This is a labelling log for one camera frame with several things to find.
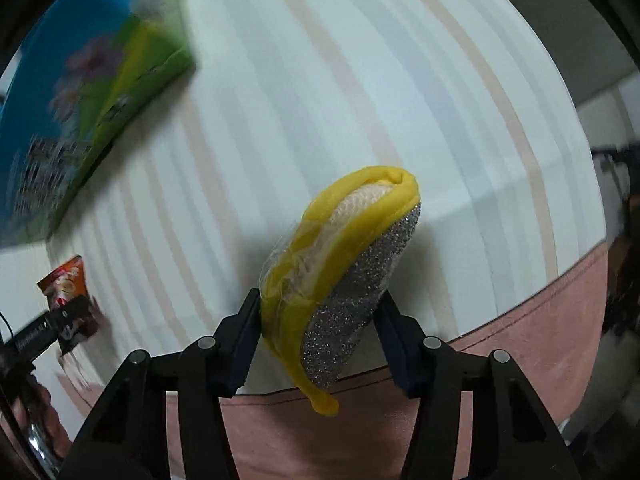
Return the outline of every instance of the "pink flower print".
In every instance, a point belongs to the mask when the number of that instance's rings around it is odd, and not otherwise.
[[[59,79],[55,87],[55,95],[49,102],[49,110],[53,112],[53,118],[60,123],[65,123],[80,100],[80,91],[77,82],[68,79]]]
[[[114,77],[124,59],[122,49],[108,36],[97,36],[66,60],[66,69],[82,83],[99,78]]]

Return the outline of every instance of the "human hand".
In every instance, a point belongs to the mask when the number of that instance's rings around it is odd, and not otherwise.
[[[38,384],[36,389],[38,391],[40,399],[42,399],[42,402],[46,407],[44,415],[42,417],[44,430],[47,431],[47,434],[51,439],[53,451],[55,452],[55,454],[60,458],[64,458],[65,456],[67,456],[69,450],[71,449],[71,440],[69,439],[65,428],[62,426],[62,424],[60,424],[58,412],[51,405],[51,394],[49,393],[49,391],[41,384]],[[23,406],[22,402],[20,402],[20,399],[15,399],[12,410],[14,412],[15,420],[18,421],[18,425],[20,426],[20,428],[22,430],[26,429],[30,423],[29,413]],[[2,427],[2,430],[7,435],[7,437],[13,443],[13,434],[9,429],[9,424],[7,423],[7,421],[4,419],[0,421],[0,426]]]

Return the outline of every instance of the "metal screw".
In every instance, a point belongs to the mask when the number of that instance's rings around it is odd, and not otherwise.
[[[139,365],[146,359],[146,352],[144,350],[134,350],[129,354],[129,361],[135,365]]]
[[[422,344],[425,345],[428,349],[436,350],[442,346],[442,341],[440,341],[440,339],[438,339],[437,337],[430,335],[429,337],[424,338]]]
[[[494,350],[494,359],[499,363],[506,363],[511,359],[511,356],[505,350]]]
[[[206,335],[198,339],[198,346],[203,350],[208,350],[216,345],[216,339],[210,335]]]

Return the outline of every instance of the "black cable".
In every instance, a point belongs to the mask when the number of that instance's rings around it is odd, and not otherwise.
[[[2,312],[0,312],[0,317],[2,318],[2,321],[4,321],[4,324],[6,325],[6,327],[9,329],[9,334],[11,334],[11,338],[13,339],[14,338],[14,331],[11,330],[11,325],[6,320],[6,318],[4,317],[4,314]]]

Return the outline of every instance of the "banana-shaped sponge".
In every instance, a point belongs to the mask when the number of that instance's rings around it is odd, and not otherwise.
[[[316,412],[338,412],[326,389],[355,350],[418,216],[413,175],[363,168],[316,197],[267,264],[262,335]]]

